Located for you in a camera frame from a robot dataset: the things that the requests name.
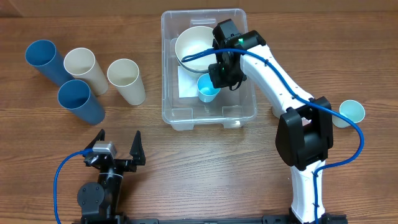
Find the light blue small cup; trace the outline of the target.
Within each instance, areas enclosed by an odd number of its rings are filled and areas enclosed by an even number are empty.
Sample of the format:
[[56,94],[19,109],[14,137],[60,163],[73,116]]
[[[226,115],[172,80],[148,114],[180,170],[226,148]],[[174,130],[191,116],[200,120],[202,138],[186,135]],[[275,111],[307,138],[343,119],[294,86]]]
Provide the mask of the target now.
[[220,88],[215,88],[211,81],[210,75],[203,74],[197,80],[198,97],[204,103],[209,103],[215,99],[218,93],[221,91]]

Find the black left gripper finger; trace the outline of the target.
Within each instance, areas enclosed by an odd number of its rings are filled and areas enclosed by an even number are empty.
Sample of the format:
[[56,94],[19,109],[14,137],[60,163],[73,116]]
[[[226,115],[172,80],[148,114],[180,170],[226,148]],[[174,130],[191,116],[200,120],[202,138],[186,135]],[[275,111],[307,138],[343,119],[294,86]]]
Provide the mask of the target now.
[[104,141],[104,139],[105,139],[105,130],[101,129],[99,133],[96,135],[96,137],[89,143],[89,145],[85,147],[85,149],[92,149],[97,141]]
[[129,153],[132,156],[132,161],[136,166],[144,166],[146,164],[146,157],[144,154],[141,132],[137,131]]

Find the dark blue bowl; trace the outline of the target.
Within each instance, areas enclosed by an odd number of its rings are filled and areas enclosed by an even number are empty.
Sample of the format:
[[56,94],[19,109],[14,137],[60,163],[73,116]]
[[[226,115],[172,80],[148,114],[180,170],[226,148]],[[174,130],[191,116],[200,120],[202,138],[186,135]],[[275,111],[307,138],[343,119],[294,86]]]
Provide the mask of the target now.
[[186,66],[183,62],[181,62],[181,60],[180,60],[179,58],[177,58],[177,61],[178,61],[179,65],[180,65],[181,67],[183,67],[184,69],[188,70],[189,72],[192,72],[192,73],[201,73],[201,74],[209,73],[209,70],[208,70],[208,69],[206,69],[206,70],[195,70],[195,69],[189,68],[189,67]]

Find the cream bowl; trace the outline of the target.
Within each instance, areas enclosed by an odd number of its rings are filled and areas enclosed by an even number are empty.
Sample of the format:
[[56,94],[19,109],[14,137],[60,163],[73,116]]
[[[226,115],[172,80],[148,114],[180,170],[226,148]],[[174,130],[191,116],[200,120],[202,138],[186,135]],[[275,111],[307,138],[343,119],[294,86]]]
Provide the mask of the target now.
[[[212,48],[212,45],[213,28],[207,26],[195,26],[183,31],[179,35],[175,44],[175,54],[182,62],[184,57],[210,49]],[[195,70],[206,70],[209,65],[216,63],[216,56],[207,55],[205,57],[183,63],[189,68]]]
[[192,78],[199,78],[200,76],[202,76],[203,74],[201,74],[201,73],[192,73],[192,72],[189,72],[188,70],[186,70],[186,69],[184,69],[187,73],[188,73],[188,75],[190,76],[190,77],[192,77]]

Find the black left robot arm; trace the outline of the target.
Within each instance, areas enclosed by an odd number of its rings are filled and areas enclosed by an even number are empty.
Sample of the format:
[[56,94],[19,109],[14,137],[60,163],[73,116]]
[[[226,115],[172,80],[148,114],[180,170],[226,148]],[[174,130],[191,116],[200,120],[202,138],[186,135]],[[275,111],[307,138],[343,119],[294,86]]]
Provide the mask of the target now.
[[81,223],[129,223],[129,217],[118,212],[119,195],[125,172],[135,172],[146,164],[141,132],[137,131],[130,150],[130,159],[117,159],[116,146],[105,140],[105,130],[86,146],[84,163],[99,170],[96,182],[87,182],[77,193],[81,207]]

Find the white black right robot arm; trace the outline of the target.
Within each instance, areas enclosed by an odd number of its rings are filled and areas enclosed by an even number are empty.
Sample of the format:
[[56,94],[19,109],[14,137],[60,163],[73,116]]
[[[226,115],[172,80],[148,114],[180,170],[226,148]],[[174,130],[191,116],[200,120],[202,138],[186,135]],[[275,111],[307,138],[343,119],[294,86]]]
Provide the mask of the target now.
[[293,201],[289,223],[347,223],[344,215],[326,213],[322,203],[322,173],[333,146],[330,102],[315,99],[300,88],[278,64],[260,34],[245,34],[227,19],[213,29],[216,63],[209,66],[215,88],[239,88],[250,78],[271,102],[279,119],[275,145],[292,174]]

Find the teal small cup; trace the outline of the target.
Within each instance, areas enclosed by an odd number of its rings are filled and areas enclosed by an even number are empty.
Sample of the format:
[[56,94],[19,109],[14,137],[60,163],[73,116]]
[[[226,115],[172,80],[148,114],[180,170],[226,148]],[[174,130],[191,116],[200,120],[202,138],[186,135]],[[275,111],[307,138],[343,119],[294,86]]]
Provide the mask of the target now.
[[[361,122],[366,115],[362,104],[355,100],[346,100],[342,102],[338,112],[339,114],[352,120],[353,123]],[[349,123],[336,116],[332,116],[332,122],[337,128],[346,128],[349,126]]]

